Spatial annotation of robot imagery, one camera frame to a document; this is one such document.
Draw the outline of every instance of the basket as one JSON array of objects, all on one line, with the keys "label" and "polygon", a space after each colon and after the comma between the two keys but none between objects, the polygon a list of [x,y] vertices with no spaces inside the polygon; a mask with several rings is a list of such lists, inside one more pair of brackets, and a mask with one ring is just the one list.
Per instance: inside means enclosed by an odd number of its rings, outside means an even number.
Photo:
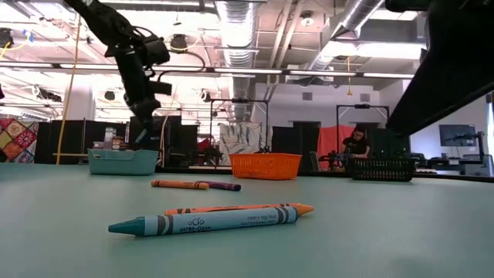
[{"label": "basket", "polygon": [[415,170],[413,159],[353,159],[350,174],[354,180],[410,181]]},{"label": "basket", "polygon": [[233,175],[237,178],[289,180],[296,178],[298,154],[230,154]]},{"label": "basket", "polygon": [[88,150],[93,175],[151,175],[156,168],[157,151]]}]

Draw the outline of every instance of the orange crayon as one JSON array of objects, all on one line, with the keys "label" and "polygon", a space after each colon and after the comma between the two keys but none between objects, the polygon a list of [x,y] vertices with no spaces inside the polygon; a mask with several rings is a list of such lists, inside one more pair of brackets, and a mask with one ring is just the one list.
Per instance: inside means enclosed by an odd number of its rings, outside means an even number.
[{"label": "orange crayon", "polygon": [[209,208],[175,208],[164,211],[164,214],[175,215],[181,213],[221,212],[221,211],[239,210],[239,209],[280,208],[285,206],[292,206],[296,208],[299,216],[314,210],[314,207],[310,205],[303,205],[301,203],[285,203],[285,204],[269,204],[269,205],[232,205],[232,206],[209,207]]},{"label": "orange crayon", "polygon": [[152,187],[186,188],[206,190],[209,185],[199,181],[151,181]]}]

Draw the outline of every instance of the black robotic arm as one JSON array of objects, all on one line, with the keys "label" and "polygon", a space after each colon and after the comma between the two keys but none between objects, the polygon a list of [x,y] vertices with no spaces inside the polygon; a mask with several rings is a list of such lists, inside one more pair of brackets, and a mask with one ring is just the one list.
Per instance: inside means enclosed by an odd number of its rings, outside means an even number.
[{"label": "black robotic arm", "polygon": [[[153,128],[152,113],[161,106],[154,97],[155,93],[171,95],[171,85],[151,81],[154,76],[152,66],[166,63],[170,53],[163,42],[152,32],[136,27],[115,9],[97,0],[64,0],[86,21],[91,32],[106,46],[106,57],[114,57],[123,87],[125,102],[144,126],[138,140]],[[150,33],[143,35],[140,30]]]}]

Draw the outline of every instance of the teal plastic basket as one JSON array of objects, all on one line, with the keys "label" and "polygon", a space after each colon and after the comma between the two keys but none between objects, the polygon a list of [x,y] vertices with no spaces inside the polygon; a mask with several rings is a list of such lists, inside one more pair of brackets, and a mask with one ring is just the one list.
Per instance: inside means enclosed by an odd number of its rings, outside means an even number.
[{"label": "teal plastic basket", "polygon": [[93,175],[151,175],[157,151],[101,151],[88,149],[90,172]]}]

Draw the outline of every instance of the ceiling duct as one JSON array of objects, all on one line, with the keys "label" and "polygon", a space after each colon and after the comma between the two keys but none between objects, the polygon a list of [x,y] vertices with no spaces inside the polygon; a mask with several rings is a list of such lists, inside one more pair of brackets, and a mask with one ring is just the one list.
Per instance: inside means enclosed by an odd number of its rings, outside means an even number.
[{"label": "ceiling duct", "polygon": [[329,29],[323,31],[329,31],[328,41],[316,58],[307,66],[306,70],[325,70],[335,55],[332,51],[334,47],[332,39],[348,35],[353,39],[357,39],[362,25],[382,6],[383,2],[384,0],[349,0],[344,11],[335,16],[334,19],[331,19],[330,24],[325,26],[325,28]]},{"label": "ceiling duct", "polygon": [[[253,66],[255,53],[249,49],[254,42],[255,12],[258,3],[217,1],[216,8],[222,21],[222,45],[226,65],[235,68]],[[249,96],[250,79],[232,77],[229,85],[231,98]],[[245,107],[235,107],[235,119],[244,120]]]}]

